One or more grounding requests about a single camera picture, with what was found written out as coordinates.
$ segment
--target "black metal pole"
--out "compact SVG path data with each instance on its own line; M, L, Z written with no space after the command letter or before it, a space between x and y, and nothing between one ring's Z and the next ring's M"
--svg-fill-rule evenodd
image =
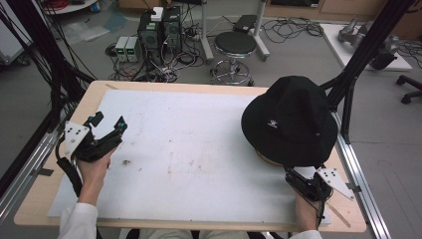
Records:
M22 26L31 37L34 46L46 60L49 71L47 78L52 89L52 120L51 129L60 121L63 106L69 102L78 102L85 93L82 82L91 83L95 79L72 66L65 58L56 40L46 26L44 19L31 0L6 0ZM28 46L16 36L18 41L28 50Z
M331 88L327 97L329 107L332 111L336 111L338 104L344 98L341 135L347 143L350 143L348 130L354 85L359 75L363 72L369 61L376 56L378 48L403 17L412 2L413 0L387 1L350 61L344 67L344 70L333 80L321 85L325 90Z

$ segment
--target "wooden table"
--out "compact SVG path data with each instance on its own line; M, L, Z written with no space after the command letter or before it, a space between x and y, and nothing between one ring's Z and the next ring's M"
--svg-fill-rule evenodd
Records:
M83 123L98 109L103 95L108 90L132 90L173 93L199 94L227 94L257 96L266 91L266 88L247 88L230 86L183 85L183 84L156 84L156 83L125 83L97 81L93 82L81 100L71 121ZM15 223L25 226L58 226L59 218L48 217L48 211L58 191L60 181L64 175L56 164L53 154L47 159L44 168L54 170L51 176L39 175L24 202L15 215ZM336 149L325 163L327 167L337 168L342 178L346 179L344 169ZM363 216L356 200L350 201L338 192L334 192L327 202L331 211L331 223L319 228L320 231L332 232L363 232L366 229ZM189 221L156 221L156 220L111 220L99 219L99 227L118 228L174 228L192 230L246 230L246 231L296 231L295 225L277 223L227 223L227 222L189 222Z

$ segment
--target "hat brim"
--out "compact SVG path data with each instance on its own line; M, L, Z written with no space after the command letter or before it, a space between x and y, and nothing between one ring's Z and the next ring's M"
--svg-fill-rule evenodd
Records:
M284 166L318 166L328 160L337 138L337 124L328 112L325 129L315 142L291 142L269 133L266 123L258 116L266 116L271 109L263 106L276 104L258 96L245 108L242 131L248 142L267 159Z

